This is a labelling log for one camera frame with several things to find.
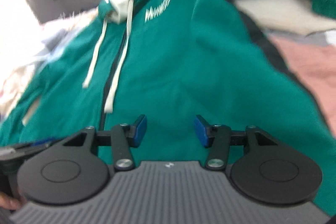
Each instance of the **small logo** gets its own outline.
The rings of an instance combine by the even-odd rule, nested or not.
[[[170,0],[163,0],[163,2],[156,8],[151,7],[149,10],[146,10],[145,22],[154,17],[161,15],[168,7]]]

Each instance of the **green hoodie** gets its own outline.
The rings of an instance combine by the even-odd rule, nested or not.
[[[336,18],[336,0],[312,3],[315,12]],[[63,137],[89,125],[108,130],[146,114],[147,132],[140,147],[132,150],[137,163],[203,163],[208,152],[193,129],[196,114],[235,130],[254,124],[320,165],[324,178],[315,202],[327,213],[336,213],[336,141],[310,93],[284,63],[270,61],[267,39],[230,2],[134,0],[113,112],[105,113],[105,99],[125,49],[126,22],[107,24],[91,81],[86,88],[82,85],[104,18],[113,11],[102,1],[99,16],[62,57],[35,75],[2,125],[0,145]],[[23,126],[24,115],[39,96],[38,109]],[[110,161],[110,152],[101,149],[100,157]]]

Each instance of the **gray ribbed plate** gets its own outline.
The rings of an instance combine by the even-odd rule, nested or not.
[[[289,208],[254,203],[237,193],[223,173],[207,171],[196,161],[145,161],[133,171],[117,173],[86,202],[67,207],[29,202],[11,220],[17,224],[324,224],[329,217],[313,203]]]

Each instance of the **gray fabric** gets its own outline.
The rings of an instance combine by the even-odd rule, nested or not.
[[[275,31],[275,30],[265,30],[264,33],[266,35],[276,35],[277,37],[284,37],[288,38],[294,42],[305,44],[305,45],[316,45],[316,46],[322,46],[325,47],[329,45],[327,38],[325,36],[325,32],[316,32],[307,36],[299,35],[295,33],[290,32],[284,32],[284,31]]]
[[[44,62],[41,63],[40,67],[37,70],[37,73],[43,70],[43,68],[48,63],[58,60],[62,56],[66,46],[79,34],[82,29],[82,27],[76,27],[71,31],[67,32],[63,39],[59,41],[58,44],[54,47],[53,51],[45,56]]]
[[[53,36],[48,37],[47,39],[42,40],[42,44],[46,46],[49,52],[52,52],[55,47],[62,41],[62,39],[67,35],[67,31],[64,29],[59,30]]]

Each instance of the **round black disc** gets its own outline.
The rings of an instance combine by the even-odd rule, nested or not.
[[[235,162],[231,180],[259,202],[291,205],[312,200],[322,182],[318,165],[283,146],[260,146]]]
[[[106,164],[91,153],[76,149],[58,155],[45,152],[19,169],[18,185],[29,200],[53,205],[77,203],[100,192],[108,181]]]

